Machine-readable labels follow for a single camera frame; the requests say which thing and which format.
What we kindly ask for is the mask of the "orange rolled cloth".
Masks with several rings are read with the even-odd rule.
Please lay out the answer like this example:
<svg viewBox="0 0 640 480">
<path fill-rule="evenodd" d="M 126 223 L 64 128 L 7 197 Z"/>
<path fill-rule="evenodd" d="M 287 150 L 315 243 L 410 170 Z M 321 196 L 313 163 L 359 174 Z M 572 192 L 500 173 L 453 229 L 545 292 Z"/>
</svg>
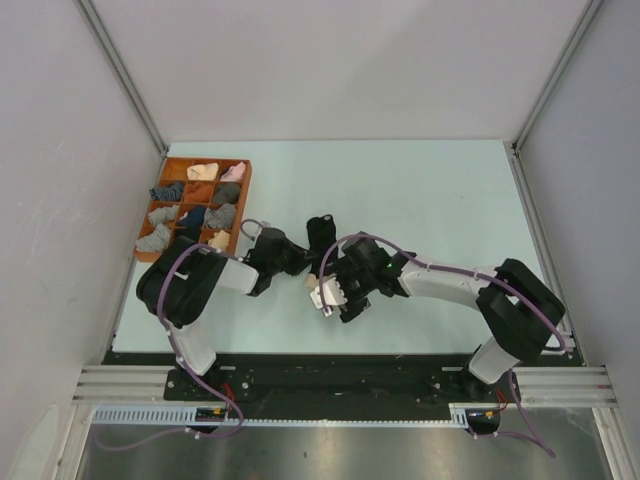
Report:
<svg viewBox="0 0 640 480">
<path fill-rule="evenodd" d="M 186 203 L 208 203 L 213 194 L 213 184 L 206 182 L 188 183 L 184 189 Z"/>
</svg>

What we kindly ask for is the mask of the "aluminium corner post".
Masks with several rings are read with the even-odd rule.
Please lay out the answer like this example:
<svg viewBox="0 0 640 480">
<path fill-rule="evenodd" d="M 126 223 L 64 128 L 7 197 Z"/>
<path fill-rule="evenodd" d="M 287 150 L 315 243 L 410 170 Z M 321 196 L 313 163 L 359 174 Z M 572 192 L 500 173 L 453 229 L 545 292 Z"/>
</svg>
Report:
<svg viewBox="0 0 640 480">
<path fill-rule="evenodd" d="M 74 4 L 94 37 L 101 54 L 124 93 L 129 106 L 142 125 L 155 150 L 164 157 L 168 151 L 168 145 L 164 141 L 95 3 L 91 0 L 75 0 Z"/>
<path fill-rule="evenodd" d="M 537 95 L 514 140 L 511 142 L 511 148 L 515 153 L 519 153 L 526 144 L 534 127 L 547 107 L 547 104 L 554 95 L 556 88 L 563 80 L 572 60 L 578 53 L 583 42 L 586 40 L 590 29 L 605 4 L 606 1 L 604 0 L 589 0 L 586 2 L 584 9 L 572 28 L 558 58 L 555 60 L 542 89 Z"/>
</svg>

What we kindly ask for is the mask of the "beige rolled cloth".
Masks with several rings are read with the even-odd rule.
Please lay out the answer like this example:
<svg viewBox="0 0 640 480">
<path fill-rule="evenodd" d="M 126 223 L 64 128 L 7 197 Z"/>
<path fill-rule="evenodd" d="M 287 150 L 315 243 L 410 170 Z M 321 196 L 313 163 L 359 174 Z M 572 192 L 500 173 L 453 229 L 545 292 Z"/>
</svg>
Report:
<svg viewBox="0 0 640 480">
<path fill-rule="evenodd" d="M 226 250 L 230 244 L 230 234 L 227 231 L 217 231 L 209 240 L 208 245 L 220 250 Z"/>
</svg>

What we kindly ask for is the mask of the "grey striped corner cloth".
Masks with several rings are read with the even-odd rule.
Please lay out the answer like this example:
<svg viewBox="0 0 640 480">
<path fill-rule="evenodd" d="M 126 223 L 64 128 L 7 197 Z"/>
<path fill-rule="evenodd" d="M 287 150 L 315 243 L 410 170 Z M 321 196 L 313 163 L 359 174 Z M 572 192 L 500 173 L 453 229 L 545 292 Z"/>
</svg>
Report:
<svg viewBox="0 0 640 480">
<path fill-rule="evenodd" d="M 154 230 L 135 243 L 137 251 L 143 253 L 157 253 L 163 251 L 171 239 L 171 229 L 165 224 L 158 224 Z"/>
</svg>

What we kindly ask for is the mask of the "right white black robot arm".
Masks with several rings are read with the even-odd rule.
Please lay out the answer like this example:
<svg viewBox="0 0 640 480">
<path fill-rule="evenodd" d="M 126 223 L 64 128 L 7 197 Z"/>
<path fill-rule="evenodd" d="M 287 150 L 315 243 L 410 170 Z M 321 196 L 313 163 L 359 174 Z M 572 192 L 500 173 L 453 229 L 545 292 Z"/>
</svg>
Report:
<svg viewBox="0 0 640 480">
<path fill-rule="evenodd" d="M 491 333 L 466 360 L 461 388 L 484 401 L 498 382 L 521 363 L 545 351 L 563 353 L 558 329 L 566 309 L 558 297 L 521 261 L 464 268 L 438 263 L 364 232 L 337 240 L 319 267 L 319 308 L 334 310 L 348 323 L 369 306 L 368 296 L 424 297 L 462 305 L 480 313 Z"/>
</svg>

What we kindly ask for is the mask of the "cream rolled cloth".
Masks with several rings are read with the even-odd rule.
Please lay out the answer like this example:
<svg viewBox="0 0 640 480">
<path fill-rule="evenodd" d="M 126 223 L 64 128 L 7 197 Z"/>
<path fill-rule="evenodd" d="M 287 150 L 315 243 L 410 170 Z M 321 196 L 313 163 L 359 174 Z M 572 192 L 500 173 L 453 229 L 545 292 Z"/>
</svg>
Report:
<svg viewBox="0 0 640 480">
<path fill-rule="evenodd" d="M 219 170 L 218 163 L 194 164 L 187 168 L 186 174 L 189 181 L 214 181 Z"/>
</svg>

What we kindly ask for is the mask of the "navy blue rolled cloth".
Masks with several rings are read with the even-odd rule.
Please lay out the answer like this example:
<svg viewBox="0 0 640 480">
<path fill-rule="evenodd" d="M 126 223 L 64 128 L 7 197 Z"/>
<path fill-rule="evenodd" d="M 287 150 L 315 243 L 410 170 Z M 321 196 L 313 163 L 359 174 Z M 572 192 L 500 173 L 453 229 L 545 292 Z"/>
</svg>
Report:
<svg viewBox="0 0 640 480">
<path fill-rule="evenodd" d="M 204 222 L 204 216 L 207 208 L 203 205 L 196 205 L 193 209 L 189 210 L 183 215 L 183 217 L 176 222 L 176 225 L 181 228 L 200 228 Z"/>
</svg>

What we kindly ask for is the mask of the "dark grey rolled cloth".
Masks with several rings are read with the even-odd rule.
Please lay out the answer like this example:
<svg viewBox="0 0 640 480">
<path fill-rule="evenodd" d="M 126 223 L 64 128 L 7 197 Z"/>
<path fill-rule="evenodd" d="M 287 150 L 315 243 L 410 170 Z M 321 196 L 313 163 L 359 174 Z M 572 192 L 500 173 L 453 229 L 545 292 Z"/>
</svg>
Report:
<svg viewBox="0 0 640 480">
<path fill-rule="evenodd" d="M 238 183 L 221 183 L 213 193 L 212 204 L 237 204 L 242 192 L 242 187 Z"/>
</svg>

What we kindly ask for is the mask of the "black rolled cloth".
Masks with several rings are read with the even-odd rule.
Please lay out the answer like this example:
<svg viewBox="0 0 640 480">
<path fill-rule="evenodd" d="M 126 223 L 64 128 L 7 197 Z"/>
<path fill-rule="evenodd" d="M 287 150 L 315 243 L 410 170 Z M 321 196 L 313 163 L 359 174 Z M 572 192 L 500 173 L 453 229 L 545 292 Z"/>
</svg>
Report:
<svg viewBox="0 0 640 480">
<path fill-rule="evenodd" d="M 176 240 L 179 237 L 185 237 L 192 242 L 197 243 L 201 235 L 201 229 L 195 227 L 189 228 L 176 228 L 173 233 L 173 239 Z"/>
</svg>

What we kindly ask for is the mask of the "navy striped rolled cloth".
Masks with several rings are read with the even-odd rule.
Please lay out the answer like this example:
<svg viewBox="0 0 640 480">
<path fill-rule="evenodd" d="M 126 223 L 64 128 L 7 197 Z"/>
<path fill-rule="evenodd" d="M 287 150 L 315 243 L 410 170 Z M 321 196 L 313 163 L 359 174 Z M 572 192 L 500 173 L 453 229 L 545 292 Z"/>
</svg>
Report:
<svg viewBox="0 0 640 480">
<path fill-rule="evenodd" d="M 157 185 L 149 190 L 153 201 L 180 202 L 184 192 L 184 183 L 175 181 L 167 185 Z"/>
</svg>

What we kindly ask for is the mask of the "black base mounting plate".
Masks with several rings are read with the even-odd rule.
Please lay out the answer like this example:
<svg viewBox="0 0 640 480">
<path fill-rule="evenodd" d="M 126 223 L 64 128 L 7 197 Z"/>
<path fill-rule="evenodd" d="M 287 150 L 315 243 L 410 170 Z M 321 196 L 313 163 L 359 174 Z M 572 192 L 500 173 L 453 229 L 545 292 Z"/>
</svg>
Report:
<svg viewBox="0 0 640 480">
<path fill-rule="evenodd" d="M 502 378 L 476 401 L 464 395 L 464 354 L 231 354 L 193 380 L 169 353 L 107 353 L 104 365 L 170 366 L 163 399 L 206 404 L 226 395 L 231 413 L 338 420 L 443 418 L 446 407 L 493 403 Z"/>
</svg>

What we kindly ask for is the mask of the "left aluminium corner post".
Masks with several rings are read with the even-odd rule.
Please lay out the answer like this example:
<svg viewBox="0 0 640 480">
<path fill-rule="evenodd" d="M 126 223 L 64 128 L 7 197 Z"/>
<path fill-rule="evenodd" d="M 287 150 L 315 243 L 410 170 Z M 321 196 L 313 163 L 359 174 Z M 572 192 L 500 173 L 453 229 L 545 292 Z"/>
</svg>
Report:
<svg viewBox="0 0 640 480">
<path fill-rule="evenodd" d="M 75 0 L 74 4 L 94 37 L 101 54 L 124 93 L 129 106 L 142 125 L 155 150 L 164 157 L 168 151 L 168 145 L 164 141 L 95 3 L 91 0 Z"/>
</svg>

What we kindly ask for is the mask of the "light grey rolled cloth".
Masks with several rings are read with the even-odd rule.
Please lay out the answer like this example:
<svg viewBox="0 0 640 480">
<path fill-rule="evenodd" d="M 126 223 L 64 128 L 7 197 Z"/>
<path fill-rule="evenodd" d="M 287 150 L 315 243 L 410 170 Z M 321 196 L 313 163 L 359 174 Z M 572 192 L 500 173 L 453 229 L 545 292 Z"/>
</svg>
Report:
<svg viewBox="0 0 640 480">
<path fill-rule="evenodd" d="M 158 207 L 147 214 L 147 219 L 154 226 L 169 223 L 175 219 L 178 211 L 178 205 Z"/>
</svg>

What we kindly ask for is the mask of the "grey striped rolled cloth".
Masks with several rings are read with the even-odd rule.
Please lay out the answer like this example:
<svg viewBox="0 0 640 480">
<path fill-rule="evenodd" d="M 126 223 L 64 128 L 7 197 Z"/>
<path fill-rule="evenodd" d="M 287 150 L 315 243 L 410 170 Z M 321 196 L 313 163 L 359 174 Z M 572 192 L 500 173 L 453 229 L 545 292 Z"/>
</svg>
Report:
<svg viewBox="0 0 640 480">
<path fill-rule="evenodd" d="M 236 216 L 236 206 L 225 203 L 219 208 L 207 208 L 204 214 L 203 227 L 208 229 L 231 229 Z"/>
</svg>

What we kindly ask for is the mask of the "pink white rolled cloth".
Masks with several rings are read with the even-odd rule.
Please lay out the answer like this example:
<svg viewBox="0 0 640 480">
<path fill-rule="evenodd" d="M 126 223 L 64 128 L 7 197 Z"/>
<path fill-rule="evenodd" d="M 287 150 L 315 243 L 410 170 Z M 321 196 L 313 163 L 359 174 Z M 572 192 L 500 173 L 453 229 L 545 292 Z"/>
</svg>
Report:
<svg viewBox="0 0 640 480">
<path fill-rule="evenodd" d="M 220 177 L 221 182 L 241 182 L 245 176 L 247 164 L 240 162 L 227 168 Z"/>
</svg>

